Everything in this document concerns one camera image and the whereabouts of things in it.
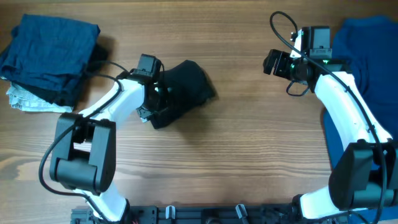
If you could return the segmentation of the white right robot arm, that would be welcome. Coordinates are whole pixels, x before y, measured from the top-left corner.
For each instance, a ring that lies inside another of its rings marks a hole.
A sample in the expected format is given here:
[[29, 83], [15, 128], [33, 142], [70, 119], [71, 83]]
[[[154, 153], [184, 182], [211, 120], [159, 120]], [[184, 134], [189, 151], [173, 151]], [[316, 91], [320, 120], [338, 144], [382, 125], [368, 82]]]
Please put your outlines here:
[[349, 212], [397, 209], [397, 140], [377, 120], [345, 59], [334, 58], [327, 26], [295, 28], [288, 52], [272, 49], [264, 73], [302, 84], [326, 108], [325, 134], [333, 161], [328, 185], [297, 197], [303, 220]]

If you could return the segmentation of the black t-shirt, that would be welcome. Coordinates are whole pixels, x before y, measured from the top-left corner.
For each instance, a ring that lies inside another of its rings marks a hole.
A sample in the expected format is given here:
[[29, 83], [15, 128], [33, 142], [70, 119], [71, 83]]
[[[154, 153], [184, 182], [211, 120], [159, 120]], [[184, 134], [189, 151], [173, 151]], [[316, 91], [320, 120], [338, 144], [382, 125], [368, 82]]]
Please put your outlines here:
[[176, 67], [162, 72], [161, 77], [167, 90], [167, 106], [150, 118], [154, 129], [168, 126], [216, 96], [206, 73], [194, 61], [185, 60]]

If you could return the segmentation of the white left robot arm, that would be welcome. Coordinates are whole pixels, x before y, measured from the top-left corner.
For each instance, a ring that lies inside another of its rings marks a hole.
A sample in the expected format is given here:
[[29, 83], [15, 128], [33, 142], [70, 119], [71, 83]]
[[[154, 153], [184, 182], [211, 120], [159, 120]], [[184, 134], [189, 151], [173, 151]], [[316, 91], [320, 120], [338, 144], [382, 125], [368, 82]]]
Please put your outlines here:
[[59, 117], [55, 139], [45, 157], [51, 158], [50, 178], [62, 195], [82, 197], [94, 223], [131, 223], [130, 204], [113, 184], [116, 171], [116, 130], [134, 111], [143, 121], [167, 107], [162, 62], [141, 55], [131, 71], [114, 79], [115, 86], [92, 107]]

